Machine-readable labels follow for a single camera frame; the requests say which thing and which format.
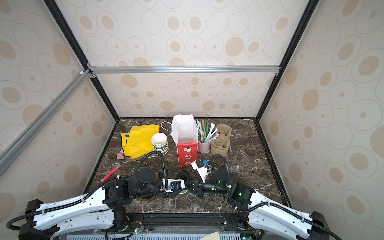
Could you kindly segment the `green paper coffee cup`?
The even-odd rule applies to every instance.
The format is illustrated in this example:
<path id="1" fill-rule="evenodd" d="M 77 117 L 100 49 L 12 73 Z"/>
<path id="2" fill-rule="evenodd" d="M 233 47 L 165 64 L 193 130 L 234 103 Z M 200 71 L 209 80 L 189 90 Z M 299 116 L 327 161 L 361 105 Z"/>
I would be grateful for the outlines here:
<path id="1" fill-rule="evenodd" d="M 182 190 L 181 192 L 179 192 L 178 196 L 181 197 L 181 198 L 184 198 L 186 197 L 190 192 L 188 190 Z"/>

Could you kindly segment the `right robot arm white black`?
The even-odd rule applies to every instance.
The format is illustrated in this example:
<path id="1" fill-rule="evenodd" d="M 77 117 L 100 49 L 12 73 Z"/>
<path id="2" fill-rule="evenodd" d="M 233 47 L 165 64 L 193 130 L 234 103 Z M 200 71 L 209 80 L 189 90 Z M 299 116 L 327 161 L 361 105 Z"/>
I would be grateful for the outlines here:
<path id="1" fill-rule="evenodd" d="M 339 236 L 329 230 L 320 213 L 309 214 L 279 204 L 239 183 L 224 166 L 206 175 L 204 180 L 187 180 L 185 187 L 197 197 L 203 197 L 205 193 L 226 195 L 229 205 L 252 229 L 264 230 L 288 240 L 339 239 Z"/>

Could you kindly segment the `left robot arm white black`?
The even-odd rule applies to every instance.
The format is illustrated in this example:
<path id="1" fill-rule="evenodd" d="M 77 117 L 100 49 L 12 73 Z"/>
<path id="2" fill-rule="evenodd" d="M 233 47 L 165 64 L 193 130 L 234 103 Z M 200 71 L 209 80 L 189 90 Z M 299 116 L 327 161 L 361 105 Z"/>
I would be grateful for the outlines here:
<path id="1" fill-rule="evenodd" d="M 49 240 L 65 233 L 97 228 L 124 232 L 130 224 L 127 205 L 139 198 L 174 198 L 190 179 L 190 174 L 182 170 L 155 173 L 144 168 L 108 179 L 89 193 L 68 200 L 30 201 L 25 214 L 9 220 L 6 227 L 18 231 L 20 240 Z"/>

